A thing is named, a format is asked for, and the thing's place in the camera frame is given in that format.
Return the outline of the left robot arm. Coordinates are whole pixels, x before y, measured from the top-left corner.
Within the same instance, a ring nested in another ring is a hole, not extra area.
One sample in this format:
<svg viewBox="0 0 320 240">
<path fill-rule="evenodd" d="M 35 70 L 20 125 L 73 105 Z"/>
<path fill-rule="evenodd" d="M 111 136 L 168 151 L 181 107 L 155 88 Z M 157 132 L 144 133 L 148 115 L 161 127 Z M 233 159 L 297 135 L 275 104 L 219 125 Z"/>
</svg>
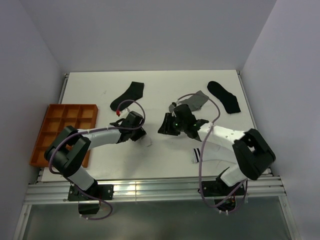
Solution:
<svg viewBox="0 0 320 240">
<path fill-rule="evenodd" d="M 66 126 L 45 150 L 44 158 L 53 174 L 61 175 L 79 187 L 79 194 L 91 200 L 98 193 L 97 181 L 82 166 L 88 151 L 104 145 L 137 141 L 146 135 L 145 118 L 135 111 L 105 128 L 76 129 Z"/>
</svg>

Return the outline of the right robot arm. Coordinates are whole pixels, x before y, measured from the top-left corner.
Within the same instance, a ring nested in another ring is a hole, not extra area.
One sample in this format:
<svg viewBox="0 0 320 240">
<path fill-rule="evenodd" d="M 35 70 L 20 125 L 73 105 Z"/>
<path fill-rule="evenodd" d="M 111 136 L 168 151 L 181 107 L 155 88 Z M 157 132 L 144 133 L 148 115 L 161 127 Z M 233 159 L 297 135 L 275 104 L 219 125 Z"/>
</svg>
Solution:
<svg viewBox="0 0 320 240">
<path fill-rule="evenodd" d="M 229 194 L 234 185 L 245 179 L 257 180 L 276 160 L 274 152 L 258 130 L 234 130 L 214 125 L 206 119 L 197 119 L 186 104 L 178 105 L 173 112 L 165 114 L 158 133 L 170 136 L 185 133 L 190 139 L 215 145 L 210 153 L 194 148 L 191 157 L 194 164 L 201 165 L 204 161 L 221 157 L 219 150 L 232 151 L 233 165 L 217 178 L 216 189 L 222 195 Z"/>
</svg>

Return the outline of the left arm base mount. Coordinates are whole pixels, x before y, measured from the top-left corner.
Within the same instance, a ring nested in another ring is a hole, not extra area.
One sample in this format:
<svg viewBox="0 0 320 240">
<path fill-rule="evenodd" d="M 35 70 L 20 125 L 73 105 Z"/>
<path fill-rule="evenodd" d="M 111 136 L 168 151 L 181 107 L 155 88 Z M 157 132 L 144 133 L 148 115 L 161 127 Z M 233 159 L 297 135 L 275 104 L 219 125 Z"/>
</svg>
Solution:
<svg viewBox="0 0 320 240">
<path fill-rule="evenodd" d="M 82 190 L 77 185 L 71 185 L 67 200 L 78 202 L 78 213 L 82 216 L 91 217 L 96 215 L 101 205 L 110 204 L 107 202 L 113 199 L 114 185 L 101 185 L 94 183 L 87 190 Z"/>
</svg>

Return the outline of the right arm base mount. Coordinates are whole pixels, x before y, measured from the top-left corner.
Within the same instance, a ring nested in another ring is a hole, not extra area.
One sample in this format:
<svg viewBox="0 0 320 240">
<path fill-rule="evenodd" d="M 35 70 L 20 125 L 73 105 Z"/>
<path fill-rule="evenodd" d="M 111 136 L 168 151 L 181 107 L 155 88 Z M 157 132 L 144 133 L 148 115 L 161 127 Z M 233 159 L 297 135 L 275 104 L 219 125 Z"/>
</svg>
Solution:
<svg viewBox="0 0 320 240">
<path fill-rule="evenodd" d="M 218 179 L 202 181 L 201 190 L 198 189 L 198 193 L 200 194 L 201 191 L 204 198 L 213 198 L 214 203 L 210 203 L 211 206 L 215 206 L 220 213 L 228 214 L 245 202 L 248 181 L 243 180 L 233 186 L 227 186 Z"/>
</svg>

